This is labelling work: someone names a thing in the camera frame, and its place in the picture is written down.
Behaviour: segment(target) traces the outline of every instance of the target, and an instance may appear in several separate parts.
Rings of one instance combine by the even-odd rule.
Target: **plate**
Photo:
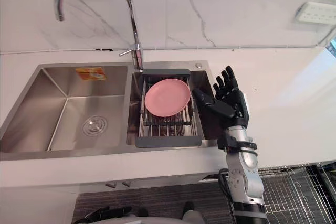
[[[190,95],[190,89],[185,82],[178,79],[165,79],[148,90],[145,105],[153,115],[172,116],[188,105]]]

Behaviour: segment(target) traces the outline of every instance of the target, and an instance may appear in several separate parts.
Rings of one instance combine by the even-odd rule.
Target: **drain strainer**
[[[83,124],[83,132],[86,136],[98,136],[107,127],[107,120],[102,116],[92,116]]]

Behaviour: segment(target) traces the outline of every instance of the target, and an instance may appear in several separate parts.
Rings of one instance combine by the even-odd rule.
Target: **white marble backsplash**
[[[134,0],[144,48],[311,46],[328,25],[294,20],[306,1]],[[65,21],[53,0],[0,0],[1,52],[129,48],[133,43],[125,0],[65,0]]]

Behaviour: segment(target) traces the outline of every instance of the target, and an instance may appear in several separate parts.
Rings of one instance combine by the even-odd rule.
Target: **power strip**
[[[336,25],[336,5],[318,2],[306,2],[297,13],[301,22]]]

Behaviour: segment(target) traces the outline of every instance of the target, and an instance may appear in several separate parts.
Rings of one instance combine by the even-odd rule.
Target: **cable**
[[[223,177],[223,173],[228,173],[228,169],[220,169],[218,172],[218,183],[221,191],[223,194],[230,200],[232,201],[229,185],[227,184],[226,178]]]

